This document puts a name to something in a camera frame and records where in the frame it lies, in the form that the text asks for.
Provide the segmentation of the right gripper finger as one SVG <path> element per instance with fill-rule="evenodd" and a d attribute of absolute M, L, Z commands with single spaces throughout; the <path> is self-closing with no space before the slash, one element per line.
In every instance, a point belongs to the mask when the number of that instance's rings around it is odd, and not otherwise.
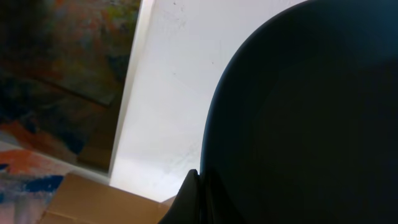
<path fill-rule="evenodd" d="M 200 178 L 197 170 L 188 171 L 168 212 L 159 224 L 200 223 Z"/>

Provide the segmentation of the dark blue bowl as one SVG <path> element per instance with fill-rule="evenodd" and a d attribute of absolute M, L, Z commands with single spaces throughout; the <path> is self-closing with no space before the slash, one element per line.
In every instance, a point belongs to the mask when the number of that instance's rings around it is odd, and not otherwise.
<path fill-rule="evenodd" d="M 216 88 L 202 223 L 397 223 L 397 1 L 305 1 Z"/>

